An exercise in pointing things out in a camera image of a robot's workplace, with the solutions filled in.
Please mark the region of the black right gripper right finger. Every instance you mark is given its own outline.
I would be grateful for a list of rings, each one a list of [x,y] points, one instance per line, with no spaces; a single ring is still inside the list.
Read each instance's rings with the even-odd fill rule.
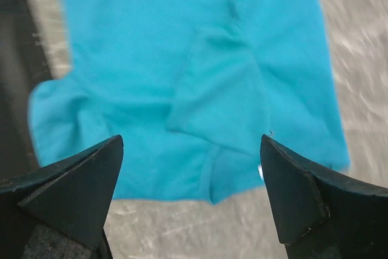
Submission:
[[[288,258],[387,258],[387,189],[308,160],[267,135],[261,166]]]

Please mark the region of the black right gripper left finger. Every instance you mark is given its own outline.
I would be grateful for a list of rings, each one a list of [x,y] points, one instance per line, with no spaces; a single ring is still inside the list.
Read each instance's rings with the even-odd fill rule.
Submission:
[[[104,224],[123,155],[115,135],[1,180],[1,258],[112,258]]]

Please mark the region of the teal t-shirt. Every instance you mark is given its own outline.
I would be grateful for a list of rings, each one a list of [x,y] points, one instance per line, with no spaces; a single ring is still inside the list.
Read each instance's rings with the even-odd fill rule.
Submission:
[[[62,0],[72,69],[38,85],[42,166],[114,135],[116,199],[225,198],[262,184],[261,137],[350,163],[319,0]]]

